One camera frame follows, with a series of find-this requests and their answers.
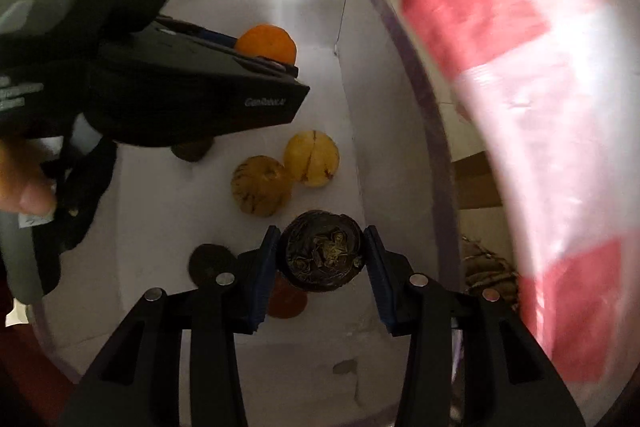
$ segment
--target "dried fruit slice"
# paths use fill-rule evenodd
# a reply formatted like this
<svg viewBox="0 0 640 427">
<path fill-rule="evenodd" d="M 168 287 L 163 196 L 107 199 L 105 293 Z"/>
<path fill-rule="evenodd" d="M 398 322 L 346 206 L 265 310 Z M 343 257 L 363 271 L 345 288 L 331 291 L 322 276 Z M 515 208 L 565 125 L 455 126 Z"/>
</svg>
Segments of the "dried fruit slice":
<svg viewBox="0 0 640 427">
<path fill-rule="evenodd" d="M 307 301 L 306 292 L 293 287 L 280 273 L 276 273 L 267 314 L 276 319 L 292 319 L 305 310 Z"/>
<path fill-rule="evenodd" d="M 180 160 L 197 163 L 207 155 L 213 145 L 214 138 L 205 138 L 197 142 L 182 143 L 171 147 L 171 152 Z"/>
<path fill-rule="evenodd" d="M 189 277 L 198 288 L 216 278 L 220 266 L 234 255 L 221 245 L 200 245 L 189 258 Z"/>
<path fill-rule="evenodd" d="M 296 63 L 296 43 L 282 28 L 260 24 L 242 35 L 235 45 L 236 51 L 250 57 L 265 57 L 284 64 Z"/>
<path fill-rule="evenodd" d="M 307 187 L 322 187 L 334 179 L 340 166 L 340 153 L 325 133 L 301 132 L 289 140 L 284 166 L 296 181 Z"/>
<path fill-rule="evenodd" d="M 240 209 L 260 217 L 273 216 L 291 199 L 293 181 L 286 169 L 268 156 L 252 156 L 231 179 L 231 191 Z"/>
</svg>

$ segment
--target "purple rim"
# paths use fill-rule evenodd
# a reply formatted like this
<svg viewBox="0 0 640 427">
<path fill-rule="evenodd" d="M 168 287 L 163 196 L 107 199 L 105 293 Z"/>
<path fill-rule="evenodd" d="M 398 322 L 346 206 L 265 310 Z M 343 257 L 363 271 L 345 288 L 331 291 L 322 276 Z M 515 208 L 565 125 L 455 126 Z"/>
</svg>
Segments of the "purple rim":
<svg viewBox="0 0 640 427">
<path fill-rule="evenodd" d="M 460 252 L 458 243 L 457 215 L 454 206 L 453 172 L 449 145 L 438 103 L 427 73 L 410 38 L 404 31 L 393 9 L 386 0 L 370 0 L 396 46 L 396 50 L 402 59 L 404 70 L 411 81 L 415 98 L 420 107 L 422 121 L 424 122 L 425 138 L 430 156 L 432 174 L 433 204 L 431 214 L 433 216 L 433 230 L 438 248 L 438 281 L 446 288 L 454 291 L 462 289 L 462 277 L 460 271 Z M 34 334 L 40 347 L 49 360 L 74 383 L 77 383 L 81 375 L 64 360 L 60 359 L 54 349 L 51 340 L 49 325 L 44 313 L 42 303 L 32 306 Z M 454 352 L 454 368 L 458 367 L 461 345 L 458 343 Z M 348 424 L 350 427 L 367 427 L 373 425 L 377 419 L 388 419 L 392 422 L 396 417 L 398 406 L 391 406 L 377 415 L 368 419 L 359 420 Z"/>
</svg>

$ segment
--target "dark dried fruit slice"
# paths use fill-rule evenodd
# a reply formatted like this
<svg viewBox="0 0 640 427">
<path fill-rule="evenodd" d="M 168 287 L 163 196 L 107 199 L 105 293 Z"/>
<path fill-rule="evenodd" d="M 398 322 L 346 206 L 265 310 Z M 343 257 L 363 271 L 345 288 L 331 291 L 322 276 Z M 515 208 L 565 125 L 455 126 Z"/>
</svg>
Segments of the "dark dried fruit slice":
<svg viewBox="0 0 640 427">
<path fill-rule="evenodd" d="M 338 289 L 364 267 L 361 236 L 360 227 L 349 216 L 305 212 L 280 238 L 278 267 L 290 283 L 304 291 Z"/>
<path fill-rule="evenodd" d="M 292 319 L 305 310 L 307 301 L 306 292 L 293 287 L 280 273 L 277 273 L 267 314 L 276 319 Z"/>
<path fill-rule="evenodd" d="M 189 277 L 198 288 L 215 279 L 234 255 L 220 245 L 200 245 L 189 258 Z"/>
<path fill-rule="evenodd" d="M 213 145 L 213 138 L 205 138 L 197 142 L 181 143 L 171 147 L 171 152 L 180 160 L 197 163 L 207 155 Z"/>
</svg>

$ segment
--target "dried tea ball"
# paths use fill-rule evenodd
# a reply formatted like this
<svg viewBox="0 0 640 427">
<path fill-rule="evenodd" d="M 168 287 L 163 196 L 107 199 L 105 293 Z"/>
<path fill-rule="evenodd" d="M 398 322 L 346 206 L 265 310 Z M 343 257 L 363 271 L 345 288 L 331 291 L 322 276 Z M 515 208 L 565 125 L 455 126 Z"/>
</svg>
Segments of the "dried tea ball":
<svg viewBox="0 0 640 427">
<path fill-rule="evenodd" d="M 284 166 L 293 179 L 307 187 L 322 187 L 330 182 L 340 165 L 340 153 L 334 141 L 321 131 L 296 134 L 284 152 Z"/>
<path fill-rule="evenodd" d="M 329 292 L 347 284 L 365 265 L 362 231 L 344 214 L 310 210 L 298 216 L 278 242 L 278 269 L 307 292 Z"/>
<path fill-rule="evenodd" d="M 231 191 L 240 209 L 260 217 L 273 216 L 291 198 L 293 180 L 280 162 L 253 156 L 241 163 L 231 179 Z"/>
</svg>

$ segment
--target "dark red dried fruit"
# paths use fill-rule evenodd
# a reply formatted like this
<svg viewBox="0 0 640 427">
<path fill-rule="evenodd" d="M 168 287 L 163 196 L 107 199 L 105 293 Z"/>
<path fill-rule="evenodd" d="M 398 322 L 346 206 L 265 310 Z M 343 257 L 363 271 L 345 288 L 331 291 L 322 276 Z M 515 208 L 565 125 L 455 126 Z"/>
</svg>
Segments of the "dark red dried fruit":
<svg viewBox="0 0 640 427">
<path fill-rule="evenodd" d="M 197 163 L 207 155 L 213 145 L 213 138 L 205 138 L 197 142 L 182 143 L 171 147 L 174 156 L 189 163 Z"/>
<path fill-rule="evenodd" d="M 293 287 L 280 273 L 277 273 L 267 314 L 276 319 L 292 319 L 305 310 L 307 301 L 306 292 Z"/>
</svg>

